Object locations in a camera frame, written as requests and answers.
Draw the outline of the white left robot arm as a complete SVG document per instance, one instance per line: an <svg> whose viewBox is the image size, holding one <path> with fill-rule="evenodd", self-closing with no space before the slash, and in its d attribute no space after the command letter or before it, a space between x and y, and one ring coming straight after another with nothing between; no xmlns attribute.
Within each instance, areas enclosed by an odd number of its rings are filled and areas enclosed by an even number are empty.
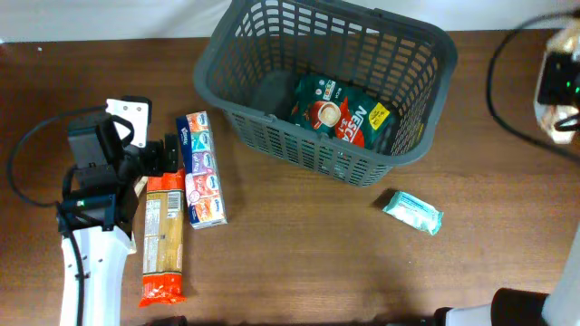
<svg viewBox="0 0 580 326"><path fill-rule="evenodd" d="M147 139L150 116L101 112L67 130L75 163L56 207L64 259L62 325L117 325L121 283L134 251L135 187L177 169L177 140Z"/></svg>

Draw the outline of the teal wet wipes packet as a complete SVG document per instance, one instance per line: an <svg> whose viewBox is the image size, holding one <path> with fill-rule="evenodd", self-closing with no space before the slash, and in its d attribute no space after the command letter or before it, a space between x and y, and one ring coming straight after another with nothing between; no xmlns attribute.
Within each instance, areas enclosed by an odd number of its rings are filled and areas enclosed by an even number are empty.
<svg viewBox="0 0 580 326"><path fill-rule="evenodd" d="M441 228L443 213L406 192L397 191L382 211L430 235L437 234Z"/></svg>

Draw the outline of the green Nescafe coffee bag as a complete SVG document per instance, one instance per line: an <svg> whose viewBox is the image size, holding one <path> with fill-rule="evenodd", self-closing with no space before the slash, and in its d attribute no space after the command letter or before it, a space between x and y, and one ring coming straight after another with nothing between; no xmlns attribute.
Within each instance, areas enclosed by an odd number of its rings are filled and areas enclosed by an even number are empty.
<svg viewBox="0 0 580 326"><path fill-rule="evenodd" d="M288 121L304 129L375 150L396 122L387 106L359 88L320 74L303 76Z"/></svg>

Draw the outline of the beige snack pouch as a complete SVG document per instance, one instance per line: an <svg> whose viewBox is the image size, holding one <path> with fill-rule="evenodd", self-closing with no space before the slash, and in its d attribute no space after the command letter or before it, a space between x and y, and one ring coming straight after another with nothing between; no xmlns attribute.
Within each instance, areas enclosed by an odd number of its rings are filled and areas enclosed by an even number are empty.
<svg viewBox="0 0 580 326"><path fill-rule="evenodd" d="M565 30L558 32L546 43L534 98L538 126L556 144L569 144L579 131L579 106L544 105L537 102L542 71L546 57L550 53L571 53L572 60L579 62L579 26L570 25Z"/></svg>

